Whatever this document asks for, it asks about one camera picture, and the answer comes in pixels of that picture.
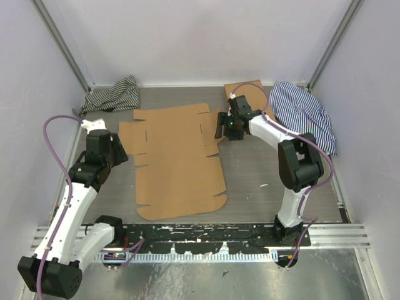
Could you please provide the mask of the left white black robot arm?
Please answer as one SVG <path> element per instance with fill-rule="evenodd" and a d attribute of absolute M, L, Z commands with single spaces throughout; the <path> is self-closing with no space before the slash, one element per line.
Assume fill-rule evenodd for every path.
<path fill-rule="evenodd" d="M 78 291 L 85 269 L 106 246 L 118 248 L 126 239 L 122 219 L 102 215 L 79 242 L 81 223 L 112 168 L 128 156 L 116 133 L 103 119 L 81 121 L 86 149 L 70 169 L 63 168 L 67 185 L 47 233 L 34 253 L 17 265 L 21 277 L 38 299 L 45 295 L 71 299 Z"/>

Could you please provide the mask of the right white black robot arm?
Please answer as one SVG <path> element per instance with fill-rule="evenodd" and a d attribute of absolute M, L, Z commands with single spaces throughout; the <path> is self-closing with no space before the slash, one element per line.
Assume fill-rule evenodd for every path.
<path fill-rule="evenodd" d="M 272 227 L 276 242 L 290 246 L 303 228 L 301 204 L 308 196 L 307 188 L 315 186 L 324 174 L 320 152 L 313 147 L 313 134 L 298 134 L 273 121 L 260 109 L 253 110 L 245 96 L 230 95 L 228 112 L 217 114 L 215 139 L 230 141 L 255 136 L 277 151 L 279 178 L 284 195 Z"/>

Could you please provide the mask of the brown cardboard box sheet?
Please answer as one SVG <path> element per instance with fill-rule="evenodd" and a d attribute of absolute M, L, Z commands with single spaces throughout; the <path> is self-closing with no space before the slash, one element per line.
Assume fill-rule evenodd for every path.
<path fill-rule="evenodd" d="M 219 109 L 206 103 L 133 111 L 119 138 L 134 158 L 138 214 L 149 221 L 210 213 L 226 201 L 215 139 Z"/>

